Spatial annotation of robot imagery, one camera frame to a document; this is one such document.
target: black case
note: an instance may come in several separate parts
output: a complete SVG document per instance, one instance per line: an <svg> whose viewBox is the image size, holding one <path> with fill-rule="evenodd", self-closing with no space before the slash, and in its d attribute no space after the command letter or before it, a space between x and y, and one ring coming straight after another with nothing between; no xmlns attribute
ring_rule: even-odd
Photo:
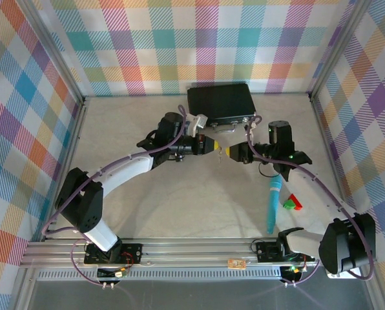
<svg viewBox="0 0 385 310"><path fill-rule="evenodd" d="M256 113L247 84L190 88L187 99L192 115L208 117L207 126L242 123Z"/></svg>

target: white table surface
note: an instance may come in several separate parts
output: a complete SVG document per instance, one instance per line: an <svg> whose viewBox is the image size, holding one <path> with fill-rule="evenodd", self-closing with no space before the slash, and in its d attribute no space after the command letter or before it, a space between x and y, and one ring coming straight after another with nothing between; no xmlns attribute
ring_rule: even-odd
<svg viewBox="0 0 385 310"><path fill-rule="evenodd" d="M255 141L268 143L267 124L287 120L293 130L296 150L312 160L314 170L333 190L337 184L307 95L253 95L263 122L255 130ZM166 112L187 108L186 96L91 98L71 168L94 171L131 153L135 144L156 129ZM244 129L235 133L205 134L228 147L245 141ZM274 173L262 166L266 174ZM104 200L103 219L122 238L150 237L263 237L270 179L261 176L258 164L244 165L222 160L214 151L204 156L186 156L184 161L166 162L139 175ZM314 228L312 212L278 210L278 231L303 225ZM59 217L56 227L68 225ZM58 234L75 238L72 232Z"/></svg>

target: colorful checkered fabric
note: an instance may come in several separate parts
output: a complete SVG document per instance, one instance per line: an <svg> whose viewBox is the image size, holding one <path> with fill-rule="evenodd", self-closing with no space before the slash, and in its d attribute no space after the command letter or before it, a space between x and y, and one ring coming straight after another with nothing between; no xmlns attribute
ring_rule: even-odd
<svg viewBox="0 0 385 310"><path fill-rule="evenodd" d="M34 2L83 93L115 96L235 81L306 92L355 1Z"/></svg>
<svg viewBox="0 0 385 310"><path fill-rule="evenodd" d="M318 108L349 203L377 223L385 279L385 0L372 2Z"/></svg>
<svg viewBox="0 0 385 310"><path fill-rule="evenodd" d="M0 309L48 209L77 111L14 0L0 0Z"/></svg>

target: plaid backdrop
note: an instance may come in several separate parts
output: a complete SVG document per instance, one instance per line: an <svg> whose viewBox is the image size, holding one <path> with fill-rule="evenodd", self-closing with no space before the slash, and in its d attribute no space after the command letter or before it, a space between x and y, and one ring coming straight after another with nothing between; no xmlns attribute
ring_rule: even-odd
<svg viewBox="0 0 385 310"><path fill-rule="evenodd" d="M318 107L349 203L377 223L385 279L385 0L372 2Z"/></svg>
<svg viewBox="0 0 385 310"><path fill-rule="evenodd" d="M0 0L0 309L53 197L76 100L14 0Z"/></svg>
<svg viewBox="0 0 385 310"><path fill-rule="evenodd" d="M355 0L34 2L82 91L115 96L216 81L307 92Z"/></svg>

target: small label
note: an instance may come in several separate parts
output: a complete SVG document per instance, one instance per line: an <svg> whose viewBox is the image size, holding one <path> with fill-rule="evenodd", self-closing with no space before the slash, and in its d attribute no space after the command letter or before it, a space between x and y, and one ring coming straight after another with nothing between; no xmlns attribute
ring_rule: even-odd
<svg viewBox="0 0 385 310"><path fill-rule="evenodd" d="M245 269L245 260L229 260L227 266L229 269Z"/></svg>

